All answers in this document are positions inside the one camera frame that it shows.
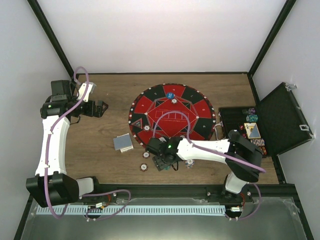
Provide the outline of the blue small blind button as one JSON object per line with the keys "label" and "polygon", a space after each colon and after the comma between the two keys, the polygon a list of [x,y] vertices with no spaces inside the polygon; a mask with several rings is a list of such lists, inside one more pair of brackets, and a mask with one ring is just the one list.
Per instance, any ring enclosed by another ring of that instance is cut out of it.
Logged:
{"label": "blue small blind button", "polygon": [[173,99],[173,98],[175,97],[175,94],[172,93],[172,92],[168,92],[168,93],[166,94],[166,97],[167,97],[168,99]]}

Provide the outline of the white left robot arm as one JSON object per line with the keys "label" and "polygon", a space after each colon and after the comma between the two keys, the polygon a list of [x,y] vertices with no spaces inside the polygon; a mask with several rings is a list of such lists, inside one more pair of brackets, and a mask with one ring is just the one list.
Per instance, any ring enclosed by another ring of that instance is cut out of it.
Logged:
{"label": "white left robot arm", "polygon": [[35,176],[26,180],[26,189],[42,208],[75,203],[84,195],[97,202],[102,196],[95,176],[74,179],[67,175],[65,151],[71,118],[100,118],[109,106],[102,100],[89,99],[96,87],[93,82],[82,83],[77,95],[72,93],[72,87],[74,83],[69,80],[52,81],[51,95],[40,109],[41,156]]}

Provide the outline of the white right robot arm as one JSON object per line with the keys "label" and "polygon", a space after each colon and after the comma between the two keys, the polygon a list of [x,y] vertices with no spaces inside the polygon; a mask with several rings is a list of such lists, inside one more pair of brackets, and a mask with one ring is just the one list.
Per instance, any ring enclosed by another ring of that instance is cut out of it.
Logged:
{"label": "white right robot arm", "polygon": [[145,150],[153,154],[152,158],[158,171],[166,167],[191,160],[203,160],[225,164],[230,173],[222,188],[223,198],[229,202],[240,196],[243,187],[248,183],[256,183],[261,173],[263,152],[237,130],[231,130],[228,139],[191,140],[187,137],[170,139],[152,137]]}

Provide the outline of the red 100 chip off mat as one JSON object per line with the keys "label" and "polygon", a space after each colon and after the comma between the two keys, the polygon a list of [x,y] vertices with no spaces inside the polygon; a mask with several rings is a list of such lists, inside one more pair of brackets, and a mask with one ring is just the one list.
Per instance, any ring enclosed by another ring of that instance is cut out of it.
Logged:
{"label": "red 100 chip off mat", "polygon": [[144,153],[143,153],[143,157],[144,157],[144,158],[149,158],[149,157],[150,157],[150,153],[147,152],[147,151],[144,152]]}

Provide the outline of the red poker chip stack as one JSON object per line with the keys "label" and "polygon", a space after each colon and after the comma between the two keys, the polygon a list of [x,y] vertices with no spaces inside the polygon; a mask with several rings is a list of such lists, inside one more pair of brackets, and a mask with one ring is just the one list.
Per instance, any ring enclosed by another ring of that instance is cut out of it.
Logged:
{"label": "red poker chip stack", "polygon": [[139,169],[142,171],[142,172],[146,172],[148,170],[148,165],[146,163],[142,163],[139,167]]}

